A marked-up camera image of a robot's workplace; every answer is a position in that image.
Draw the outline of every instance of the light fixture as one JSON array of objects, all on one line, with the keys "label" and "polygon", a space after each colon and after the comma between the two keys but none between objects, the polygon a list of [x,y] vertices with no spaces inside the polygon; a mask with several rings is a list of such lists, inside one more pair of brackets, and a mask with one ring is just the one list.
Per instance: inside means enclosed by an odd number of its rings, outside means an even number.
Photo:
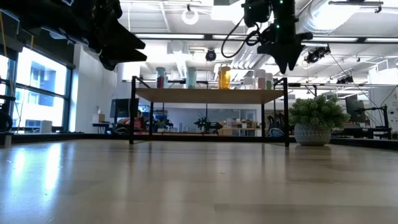
[{"label": "light fixture", "polygon": [[309,43],[309,42],[302,42],[303,45],[307,47],[327,47],[328,44],[326,43]]},{"label": "light fixture", "polygon": [[[190,19],[187,17],[188,12],[193,12],[193,17]],[[182,19],[182,21],[184,21],[184,23],[186,23],[188,25],[194,25],[199,20],[199,13],[198,13],[198,11],[196,11],[194,9],[185,9],[182,12],[181,19]]]},{"label": "light fixture", "polygon": [[308,42],[356,42],[355,37],[314,37]]},{"label": "light fixture", "polygon": [[204,39],[202,34],[135,34],[141,39]]},{"label": "light fixture", "polygon": [[[120,3],[141,3],[141,4],[159,4],[159,1],[157,0],[120,0]],[[170,4],[170,5],[185,5],[185,4],[202,4],[201,1],[162,1],[165,4]]]},{"label": "light fixture", "polygon": [[367,38],[365,42],[398,42],[398,38]]},{"label": "light fixture", "polygon": [[380,6],[382,1],[330,1],[329,5],[335,6]]},{"label": "light fixture", "polygon": [[[225,40],[227,35],[213,35],[213,39],[215,40]],[[246,35],[230,35],[228,37],[228,40],[244,40],[246,38]]]}]

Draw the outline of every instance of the computer screen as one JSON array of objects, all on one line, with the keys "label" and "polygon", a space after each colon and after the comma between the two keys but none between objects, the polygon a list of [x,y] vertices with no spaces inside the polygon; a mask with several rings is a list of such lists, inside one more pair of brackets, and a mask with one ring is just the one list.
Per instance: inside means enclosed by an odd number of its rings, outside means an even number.
[{"label": "computer screen", "polygon": [[349,121],[351,122],[366,122],[366,115],[364,111],[359,112],[358,109],[363,109],[364,105],[362,101],[353,100],[351,98],[346,98],[347,113],[351,115]]},{"label": "computer screen", "polygon": [[[133,108],[132,116],[134,118],[137,116],[138,102],[139,102],[139,99],[136,98],[136,99],[134,99],[134,102],[132,104],[132,108]],[[118,115],[117,115],[118,118],[129,118],[130,117],[129,103],[130,103],[130,99],[113,99],[112,105],[111,105],[111,118],[114,118],[116,107],[118,109]]]}]

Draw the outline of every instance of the white plant pot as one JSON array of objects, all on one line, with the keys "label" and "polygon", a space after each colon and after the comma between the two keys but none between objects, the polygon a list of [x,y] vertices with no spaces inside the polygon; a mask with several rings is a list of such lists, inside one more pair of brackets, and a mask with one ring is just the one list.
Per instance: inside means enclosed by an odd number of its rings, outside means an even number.
[{"label": "white plant pot", "polygon": [[322,129],[312,125],[296,124],[294,137],[302,146],[324,146],[330,142],[331,129]]}]

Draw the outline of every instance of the wooden tabletop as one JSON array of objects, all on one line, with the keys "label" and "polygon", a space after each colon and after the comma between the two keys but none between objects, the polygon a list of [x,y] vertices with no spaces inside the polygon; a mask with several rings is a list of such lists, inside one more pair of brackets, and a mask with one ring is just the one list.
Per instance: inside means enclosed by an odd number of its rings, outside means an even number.
[{"label": "wooden tabletop", "polygon": [[283,91],[137,88],[136,94],[154,103],[261,104],[283,96]]}]

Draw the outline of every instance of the yellow bottle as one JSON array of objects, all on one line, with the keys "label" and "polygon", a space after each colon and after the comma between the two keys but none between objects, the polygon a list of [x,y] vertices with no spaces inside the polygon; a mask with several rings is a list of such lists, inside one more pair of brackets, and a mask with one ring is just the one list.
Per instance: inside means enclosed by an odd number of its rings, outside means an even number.
[{"label": "yellow bottle", "polygon": [[231,68],[221,67],[218,71],[218,89],[229,90],[229,82],[231,80]]}]

